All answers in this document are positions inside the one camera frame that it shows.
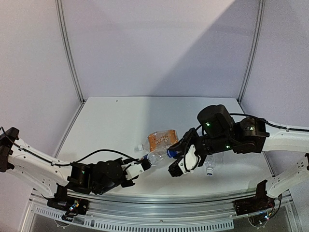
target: white wall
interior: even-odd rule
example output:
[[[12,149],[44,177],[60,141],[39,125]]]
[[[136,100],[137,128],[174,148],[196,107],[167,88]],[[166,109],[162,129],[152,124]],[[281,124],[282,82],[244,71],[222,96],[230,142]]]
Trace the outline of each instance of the white wall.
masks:
[[[0,8],[0,125],[54,155],[79,105],[55,1],[4,0]],[[31,188],[0,173],[0,231],[18,231]]]
[[[261,36],[243,101],[244,110],[282,124],[309,126],[309,2],[266,1]],[[269,152],[275,173],[304,154]],[[309,181],[291,190],[309,231]]]
[[[83,94],[236,98],[258,0],[65,0]]]

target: robotic arm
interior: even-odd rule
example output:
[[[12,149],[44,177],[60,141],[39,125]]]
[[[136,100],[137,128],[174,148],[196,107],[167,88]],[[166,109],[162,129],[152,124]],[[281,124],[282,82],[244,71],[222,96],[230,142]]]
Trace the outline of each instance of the robotic arm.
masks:
[[[246,116],[235,122],[232,116]],[[309,151],[309,128],[296,129],[277,125],[250,115],[230,114],[223,105],[211,105],[197,116],[200,126],[191,128],[183,138],[169,148],[177,152],[176,161],[169,166],[173,177],[193,172],[202,166],[206,156],[233,150],[235,153],[261,153],[262,151]],[[202,128],[202,136],[197,129]],[[11,173],[34,187],[47,205],[66,211],[63,219],[86,214],[88,201],[67,196],[67,190],[84,194],[103,194],[116,186],[133,186],[139,174],[150,169],[147,159],[134,159],[114,150],[102,149],[75,162],[64,162],[48,156],[22,139],[19,130],[10,128],[0,136],[0,172]],[[116,152],[127,157],[97,164],[80,163],[100,152]],[[287,189],[309,178],[309,156],[282,174],[263,180],[257,185],[256,195],[234,202],[238,215],[266,210],[274,206],[275,198]]]

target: clear plastic bottle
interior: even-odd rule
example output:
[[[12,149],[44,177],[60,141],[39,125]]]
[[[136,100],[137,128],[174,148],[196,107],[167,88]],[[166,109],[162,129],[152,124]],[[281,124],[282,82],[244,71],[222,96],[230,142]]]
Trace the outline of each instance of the clear plastic bottle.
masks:
[[[168,151],[167,148],[158,148],[150,153],[148,153],[145,157],[151,163],[151,166],[156,166],[161,160],[165,160],[167,158],[172,158],[177,154],[177,152]]]
[[[208,155],[206,157],[205,163],[206,175],[213,175],[214,168],[217,166],[216,158],[214,155]]]

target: white table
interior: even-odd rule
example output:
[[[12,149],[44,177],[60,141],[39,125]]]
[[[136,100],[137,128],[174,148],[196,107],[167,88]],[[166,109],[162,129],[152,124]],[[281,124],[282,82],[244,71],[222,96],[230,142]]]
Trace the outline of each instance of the white table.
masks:
[[[198,113],[208,105],[223,104],[230,113],[242,113],[235,99],[184,97],[103,97],[89,98],[75,121],[59,159],[73,161],[97,149],[115,149],[139,158],[146,152],[136,152],[155,131],[175,129],[179,139],[191,127],[199,125]],[[84,163],[118,158],[113,153],[97,153]],[[263,154],[225,152],[224,162],[205,175],[205,168],[193,174],[171,177],[167,160],[135,180],[130,188],[115,188],[108,194],[147,197],[217,196],[253,190],[270,175]]]

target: white bottle cap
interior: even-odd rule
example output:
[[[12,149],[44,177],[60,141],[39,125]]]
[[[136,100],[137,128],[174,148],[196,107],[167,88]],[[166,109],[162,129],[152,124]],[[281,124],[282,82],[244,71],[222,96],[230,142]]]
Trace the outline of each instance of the white bottle cap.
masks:
[[[206,168],[206,175],[213,175],[213,168]]]
[[[144,148],[143,148],[143,144],[139,144],[138,146],[137,146],[137,149],[139,150],[139,151],[142,151]]]

